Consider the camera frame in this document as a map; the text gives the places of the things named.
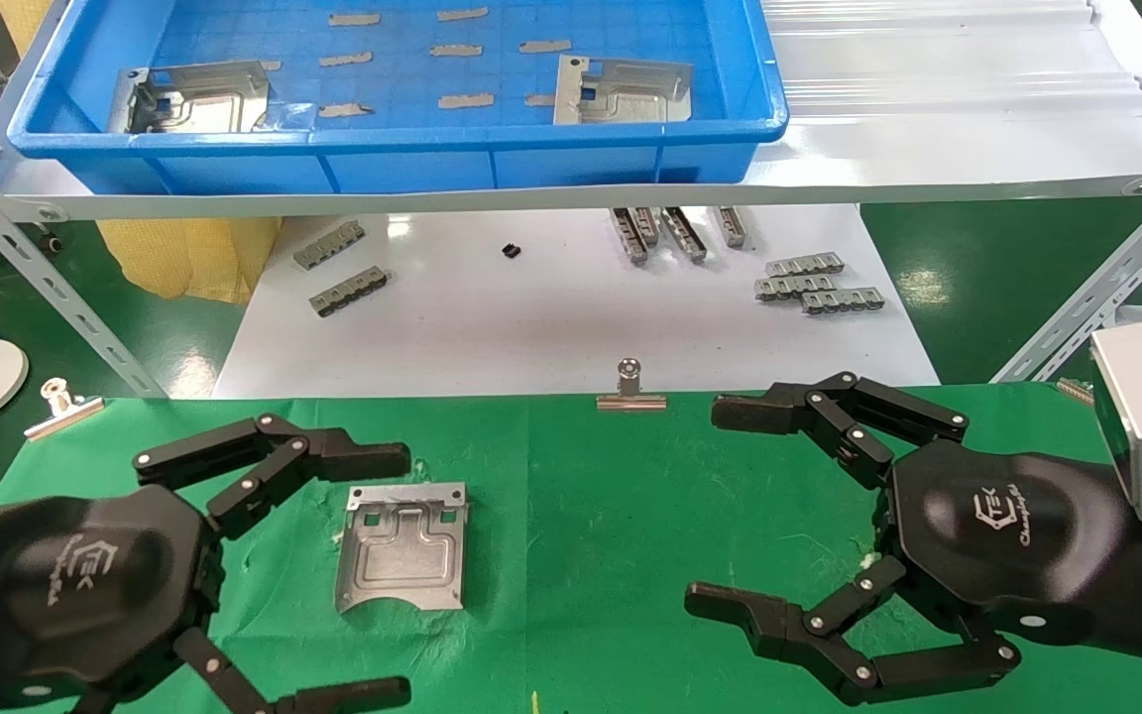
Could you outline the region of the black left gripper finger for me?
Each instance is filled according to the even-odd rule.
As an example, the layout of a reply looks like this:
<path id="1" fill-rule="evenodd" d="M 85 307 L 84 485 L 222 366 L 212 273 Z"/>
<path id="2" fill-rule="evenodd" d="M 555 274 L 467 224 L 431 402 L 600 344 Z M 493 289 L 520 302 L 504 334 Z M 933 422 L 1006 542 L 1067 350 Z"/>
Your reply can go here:
<path id="1" fill-rule="evenodd" d="M 400 708 L 411 700 L 407 677 L 376 677 L 340 685 L 301 688 L 271 701 L 244 672 L 207 636 L 188 628 L 172 641 L 172 653 L 195 669 L 231 713 L 372 713 Z"/>
<path id="2" fill-rule="evenodd" d="M 357 444 L 340 426 L 303 428 L 272 414 L 158 446 L 135 457 L 140 486 L 182 488 L 244 470 L 207 503 L 215 534 L 238 539 L 311 482 L 399 478 L 412 470 L 402 442 Z"/>

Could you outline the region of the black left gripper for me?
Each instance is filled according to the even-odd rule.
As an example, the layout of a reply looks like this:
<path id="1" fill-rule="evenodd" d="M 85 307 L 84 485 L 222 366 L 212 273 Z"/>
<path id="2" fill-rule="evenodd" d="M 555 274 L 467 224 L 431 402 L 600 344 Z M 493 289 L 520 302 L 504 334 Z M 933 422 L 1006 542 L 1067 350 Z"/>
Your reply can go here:
<path id="1" fill-rule="evenodd" d="M 184 664 L 225 578 L 207 519 L 151 486 L 0 506 L 0 709 L 140 699 Z"/>

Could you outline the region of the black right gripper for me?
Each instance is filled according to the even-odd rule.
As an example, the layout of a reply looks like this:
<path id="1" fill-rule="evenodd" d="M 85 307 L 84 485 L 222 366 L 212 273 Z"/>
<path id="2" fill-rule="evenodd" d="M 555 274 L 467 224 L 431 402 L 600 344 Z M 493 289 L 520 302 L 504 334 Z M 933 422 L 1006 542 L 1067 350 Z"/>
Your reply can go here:
<path id="1" fill-rule="evenodd" d="M 1021 661 L 996 629 L 1042 645 L 1137 647 L 1133 579 L 1121 564 L 1136 526 L 1110 467 L 970 450 L 955 443 L 968 417 L 853 372 L 719 394 L 711 424 L 806 434 L 868 491 L 891 484 L 894 460 L 875 432 L 930 443 L 894 464 L 896 557 L 879 557 L 819 605 L 706 581 L 686 587 L 686 613 L 742 629 L 751 653 L 807 669 L 843 704 L 996 685 Z M 849 629 L 898 591 L 960 644 L 879 656 L 849 645 Z"/>

